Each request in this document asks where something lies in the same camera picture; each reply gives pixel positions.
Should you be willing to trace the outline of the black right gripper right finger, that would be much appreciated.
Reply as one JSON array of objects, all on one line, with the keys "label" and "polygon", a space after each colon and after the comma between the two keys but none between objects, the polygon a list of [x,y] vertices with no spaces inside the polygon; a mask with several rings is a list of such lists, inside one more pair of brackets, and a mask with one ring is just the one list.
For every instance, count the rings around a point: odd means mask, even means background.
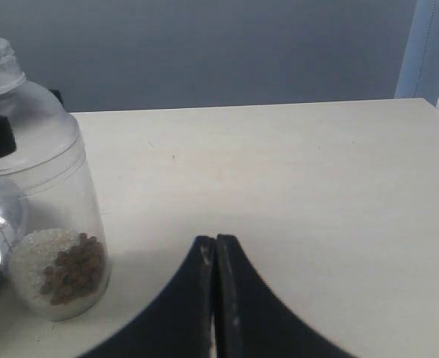
[{"label": "black right gripper right finger", "polygon": [[216,239],[216,345],[218,357],[351,357],[284,305],[225,234]]}]

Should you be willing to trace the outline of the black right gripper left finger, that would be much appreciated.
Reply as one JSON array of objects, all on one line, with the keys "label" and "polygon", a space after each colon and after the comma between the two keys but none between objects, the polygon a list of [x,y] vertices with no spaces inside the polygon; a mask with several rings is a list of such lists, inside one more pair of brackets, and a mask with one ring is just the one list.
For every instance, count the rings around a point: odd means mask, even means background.
[{"label": "black right gripper left finger", "polygon": [[161,293],[83,357],[209,357],[216,240],[198,236]]}]

